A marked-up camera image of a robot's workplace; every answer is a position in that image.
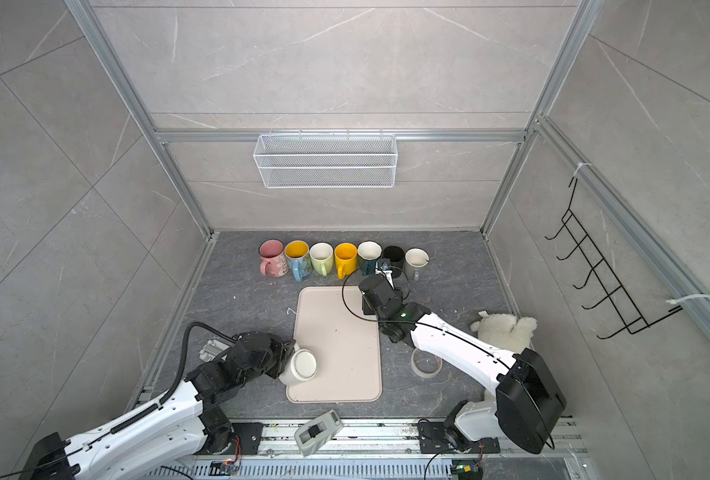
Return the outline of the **blue butterfly mug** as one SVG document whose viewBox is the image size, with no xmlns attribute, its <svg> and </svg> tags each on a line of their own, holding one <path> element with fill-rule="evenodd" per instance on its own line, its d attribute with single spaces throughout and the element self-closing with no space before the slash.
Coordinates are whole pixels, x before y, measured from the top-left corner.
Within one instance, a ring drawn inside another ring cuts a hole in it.
<svg viewBox="0 0 710 480">
<path fill-rule="evenodd" d="M 285 246 L 284 254 L 290 272 L 297 282 L 302 282 L 311 274 L 312 264 L 309 246 L 302 240 L 294 240 Z"/>
</svg>

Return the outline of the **grey mug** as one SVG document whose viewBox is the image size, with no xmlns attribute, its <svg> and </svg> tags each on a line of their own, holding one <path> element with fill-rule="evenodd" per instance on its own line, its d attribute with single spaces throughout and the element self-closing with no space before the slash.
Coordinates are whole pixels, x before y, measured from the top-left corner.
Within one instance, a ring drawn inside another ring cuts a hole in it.
<svg viewBox="0 0 710 480">
<path fill-rule="evenodd" d="M 411 248 L 405 252 L 404 274 L 410 281 L 418 281 L 423 269 L 429 264 L 429 254 L 420 248 Z"/>
</svg>

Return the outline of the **yellow mug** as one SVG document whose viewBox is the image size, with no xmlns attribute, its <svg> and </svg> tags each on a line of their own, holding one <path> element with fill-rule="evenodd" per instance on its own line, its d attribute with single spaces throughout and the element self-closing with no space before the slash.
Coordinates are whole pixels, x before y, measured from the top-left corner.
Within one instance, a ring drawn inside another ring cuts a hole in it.
<svg viewBox="0 0 710 480">
<path fill-rule="evenodd" d="M 334 250 L 336 273 L 345 279 L 358 269 L 358 250 L 351 243 L 341 243 Z"/>
</svg>

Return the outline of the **light green mug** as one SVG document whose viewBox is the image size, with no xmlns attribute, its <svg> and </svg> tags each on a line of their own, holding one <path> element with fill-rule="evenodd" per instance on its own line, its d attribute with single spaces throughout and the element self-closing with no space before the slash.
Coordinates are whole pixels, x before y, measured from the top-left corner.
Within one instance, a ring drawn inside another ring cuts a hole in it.
<svg viewBox="0 0 710 480">
<path fill-rule="evenodd" d="M 318 242 L 310 248 L 310 258 L 314 271 L 326 277 L 332 273 L 335 265 L 334 248 L 325 242 Z"/>
</svg>

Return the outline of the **black mug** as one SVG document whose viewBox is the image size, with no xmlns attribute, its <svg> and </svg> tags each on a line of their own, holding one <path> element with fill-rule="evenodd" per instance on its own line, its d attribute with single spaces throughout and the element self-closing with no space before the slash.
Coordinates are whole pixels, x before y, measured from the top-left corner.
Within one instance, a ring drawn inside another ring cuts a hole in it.
<svg viewBox="0 0 710 480">
<path fill-rule="evenodd" d="M 382 251 L 382 266 L 389 270 L 393 278 L 398 278 L 403 274 L 404 250 L 395 245 L 387 246 Z"/>
</svg>

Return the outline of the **dark green mug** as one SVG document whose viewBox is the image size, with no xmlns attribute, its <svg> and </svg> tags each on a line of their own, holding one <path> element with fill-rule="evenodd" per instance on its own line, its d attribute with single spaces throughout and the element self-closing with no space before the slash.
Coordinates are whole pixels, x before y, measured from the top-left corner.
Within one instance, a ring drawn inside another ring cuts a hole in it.
<svg viewBox="0 0 710 480">
<path fill-rule="evenodd" d="M 362 242 L 357 247 L 358 269 L 364 275 L 373 275 L 382 256 L 382 247 L 374 241 Z"/>
</svg>

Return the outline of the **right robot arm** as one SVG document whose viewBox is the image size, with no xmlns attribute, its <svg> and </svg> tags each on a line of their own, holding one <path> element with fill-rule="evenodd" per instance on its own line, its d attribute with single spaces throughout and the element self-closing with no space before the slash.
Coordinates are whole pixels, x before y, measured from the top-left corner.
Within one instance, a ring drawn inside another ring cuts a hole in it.
<svg viewBox="0 0 710 480">
<path fill-rule="evenodd" d="M 441 440 L 450 450 L 467 451 L 499 436 L 531 454 L 555 447 L 552 431 L 567 401 L 537 352 L 495 347 L 452 326 L 428 307 L 409 302 L 390 271 L 365 276 L 358 289 L 364 310 L 349 310 L 355 318 L 377 324 L 394 343 L 451 364 L 494 395 L 490 402 L 461 401 L 447 415 Z"/>
</svg>

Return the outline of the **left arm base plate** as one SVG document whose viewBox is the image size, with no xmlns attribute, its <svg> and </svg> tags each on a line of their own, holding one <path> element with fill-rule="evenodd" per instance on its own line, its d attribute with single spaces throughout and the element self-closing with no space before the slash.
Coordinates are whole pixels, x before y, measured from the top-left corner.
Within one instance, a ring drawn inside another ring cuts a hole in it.
<svg viewBox="0 0 710 480">
<path fill-rule="evenodd" d="M 262 422 L 237 422 L 232 424 L 232 436 L 240 440 L 241 455 L 257 455 L 262 440 Z"/>
</svg>

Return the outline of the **pink patterned mug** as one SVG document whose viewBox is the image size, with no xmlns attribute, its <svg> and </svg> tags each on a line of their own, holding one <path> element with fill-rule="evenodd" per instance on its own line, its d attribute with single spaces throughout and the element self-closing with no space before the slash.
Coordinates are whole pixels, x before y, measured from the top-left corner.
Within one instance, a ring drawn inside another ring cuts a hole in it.
<svg viewBox="0 0 710 480">
<path fill-rule="evenodd" d="M 284 244 L 277 239 L 264 241 L 259 247 L 260 273 L 265 277 L 282 277 L 288 273 Z"/>
</svg>

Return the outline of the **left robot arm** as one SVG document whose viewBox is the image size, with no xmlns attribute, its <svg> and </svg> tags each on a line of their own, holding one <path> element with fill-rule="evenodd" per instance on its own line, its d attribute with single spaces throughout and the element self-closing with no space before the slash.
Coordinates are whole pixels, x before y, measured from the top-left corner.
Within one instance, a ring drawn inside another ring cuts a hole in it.
<svg viewBox="0 0 710 480">
<path fill-rule="evenodd" d="M 224 340 L 226 349 L 186 371 L 189 338 L 200 327 Z M 250 381 L 277 379 L 296 342 L 266 332 L 226 335 L 205 323 L 189 323 L 177 373 L 161 395 L 106 424 L 68 439 L 52 433 L 33 447 L 18 479 L 134 479 L 190 455 L 225 453 L 224 467 L 239 470 L 258 448 L 259 426 L 238 432 L 222 405 Z"/>
</svg>

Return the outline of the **white mug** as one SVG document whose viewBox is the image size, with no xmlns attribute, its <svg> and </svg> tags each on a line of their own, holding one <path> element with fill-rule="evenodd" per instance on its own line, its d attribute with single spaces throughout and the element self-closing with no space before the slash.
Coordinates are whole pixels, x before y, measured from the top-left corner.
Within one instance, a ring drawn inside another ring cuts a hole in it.
<svg viewBox="0 0 710 480">
<path fill-rule="evenodd" d="M 298 385 L 312 380 L 317 373 L 317 368 L 318 362 L 314 354 L 296 345 L 278 379 L 286 386 Z"/>
</svg>

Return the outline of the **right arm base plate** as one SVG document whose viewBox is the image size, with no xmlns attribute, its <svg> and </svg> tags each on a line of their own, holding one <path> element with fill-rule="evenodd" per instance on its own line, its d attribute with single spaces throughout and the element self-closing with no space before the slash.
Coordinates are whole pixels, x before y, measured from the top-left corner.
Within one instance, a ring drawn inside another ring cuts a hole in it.
<svg viewBox="0 0 710 480">
<path fill-rule="evenodd" d="M 477 441 L 465 439 L 461 434 L 449 433 L 442 422 L 420 419 L 416 423 L 420 451 L 423 454 L 475 453 L 498 454 L 501 452 L 497 438 L 482 438 Z"/>
</svg>

